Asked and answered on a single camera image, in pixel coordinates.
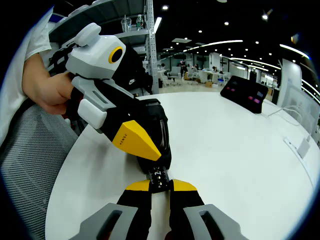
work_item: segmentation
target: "box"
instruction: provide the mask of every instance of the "box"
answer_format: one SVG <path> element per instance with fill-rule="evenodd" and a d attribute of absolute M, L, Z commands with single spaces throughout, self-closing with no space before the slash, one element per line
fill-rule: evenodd
<path fill-rule="evenodd" d="M 206 81 L 206 82 L 205 82 L 205 86 L 206 86 L 207 88 L 212 88 L 212 81 Z"/>
<path fill-rule="evenodd" d="M 184 73 L 184 80 L 190 80 L 190 78 L 188 77 L 188 72 Z"/>

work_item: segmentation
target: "white cable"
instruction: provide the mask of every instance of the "white cable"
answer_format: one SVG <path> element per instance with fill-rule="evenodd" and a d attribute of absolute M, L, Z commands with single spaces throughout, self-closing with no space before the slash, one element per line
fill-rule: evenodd
<path fill-rule="evenodd" d="M 274 105 L 274 104 L 271 104 L 271 103 L 269 103 L 269 102 L 267 102 L 267 101 L 264 101 L 264 103 L 267 103 L 267 104 L 269 104 L 269 105 L 272 105 L 272 106 L 274 106 L 274 107 L 278 107 L 278 108 L 279 108 L 279 106 Z M 288 109 L 288 108 L 296 108 L 296 109 L 300 110 L 297 105 L 289 105 L 289 106 L 281 107 L 279 110 L 277 110 L 277 111 L 275 111 L 275 112 L 273 112 L 273 113 L 271 113 L 271 114 L 269 114 L 269 115 L 266 115 L 266 116 L 267 116 L 267 117 L 270 117 L 270 116 L 272 116 L 273 114 L 276 114 L 276 113 L 280 112 L 281 110 L 285 109 L 285 110 L 288 110 L 288 111 L 295 112 L 295 113 L 297 113 L 297 114 L 300 116 L 301 121 L 299 122 L 299 124 L 294 124 L 294 123 L 288 121 L 287 119 L 285 119 L 284 117 L 282 117 L 281 115 L 279 115 L 279 116 L 280 116 L 282 119 L 284 119 L 285 121 L 287 121 L 288 123 L 290 123 L 290 124 L 292 124 L 292 125 L 294 125 L 294 126 L 299 126 L 299 125 L 301 125 L 301 122 L 302 122 L 302 116 L 301 116 L 301 114 L 300 114 L 299 112 L 297 112 L 296 110 Z M 311 133 L 309 133 L 309 135 L 308 135 L 308 137 L 307 137 L 307 141 L 308 141 L 308 142 L 309 142 L 309 140 L 310 140 L 310 136 L 311 136 Z M 309 180 L 310 180 L 312 189 L 315 189 L 314 184 L 313 184 L 313 181 L 312 181 L 311 173 L 310 173 L 309 170 L 307 169 L 306 163 L 302 161 L 301 157 L 298 157 L 298 159 L 299 159 L 302 167 L 304 168 L 304 170 L 305 170 L 305 172 L 306 172 L 306 174 L 307 174 L 307 176 L 308 176 L 308 178 L 309 178 Z"/>
<path fill-rule="evenodd" d="M 269 114 L 269 115 L 267 115 L 267 116 L 270 117 L 270 116 L 272 116 L 273 114 L 276 114 L 276 113 L 280 112 L 281 110 L 285 109 L 285 110 L 287 110 L 287 111 L 295 112 L 295 113 L 297 113 L 297 114 L 300 116 L 300 119 L 301 119 L 301 120 L 300 120 L 300 122 L 298 121 L 299 124 L 298 124 L 298 125 L 297 125 L 297 124 L 294 124 L 294 123 L 288 121 L 287 119 L 285 119 L 285 118 L 284 118 L 283 116 L 281 116 L 281 115 L 280 115 L 280 117 L 281 117 L 282 119 L 284 119 L 286 122 L 292 124 L 293 126 L 296 126 L 296 127 L 297 127 L 297 126 L 301 125 L 301 122 L 302 122 L 302 116 L 301 116 L 301 114 L 300 114 L 299 112 L 297 112 L 296 110 L 289 109 L 289 108 L 297 108 L 297 109 L 299 109 L 296 105 L 289 105 L 289 106 L 281 107 L 279 110 L 277 110 L 277 111 L 275 111 L 275 112 L 273 112 L 273 113 L 271 113 L 271 114 Z"/>

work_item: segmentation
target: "white sleeve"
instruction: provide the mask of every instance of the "white sleeve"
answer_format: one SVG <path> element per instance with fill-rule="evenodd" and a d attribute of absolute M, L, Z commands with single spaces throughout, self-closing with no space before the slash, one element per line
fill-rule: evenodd
<path fill-rule="evenodd" d="M 51 8 L 31 30 L 30 41 L 26 49 L 25 59 L 45 50 L 51 50 L 48 22 L 53 13 Z"/>

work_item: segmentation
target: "floor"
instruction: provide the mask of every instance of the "floor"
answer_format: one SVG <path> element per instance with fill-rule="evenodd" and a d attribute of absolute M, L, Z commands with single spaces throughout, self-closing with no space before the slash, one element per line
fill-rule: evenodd
<path fill-rule="evenodd" d="M 159 88 L 160 94 L 181 93 L 181 92 L 219 92 L 224 86 L 206 87 L 204 83 L 183 80 L 181 85 L 169 85 Z"/>

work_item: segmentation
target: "white round table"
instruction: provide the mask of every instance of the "white round table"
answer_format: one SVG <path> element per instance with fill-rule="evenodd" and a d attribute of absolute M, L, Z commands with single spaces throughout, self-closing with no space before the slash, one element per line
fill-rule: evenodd
<path fill-rule="evenodd" d="M 167 93 L 157 98 L 168 117 L 172 152 L 171 179 L 193 184 L 205 204 L 214 204 L 240 224 L 251 239 L 284 239 L 296 226 L 313 195 L 302 164 L 285 144 L 299 146 L 308 135 L 286 112 L 263 103 L 253 114 L 215 92 Z M 304 158 L 319 177 L 320 150 L 313 139 Z M 142 181 L 136 157 L 117 149 L 103 134 L 87 126 L 69 152 L 48 203 L 46 240 L 67 240 L 83 220 L 124 189 Z M 152 195 L 148 239 L 163 240 L 170 231 L 169 192 Z"/>

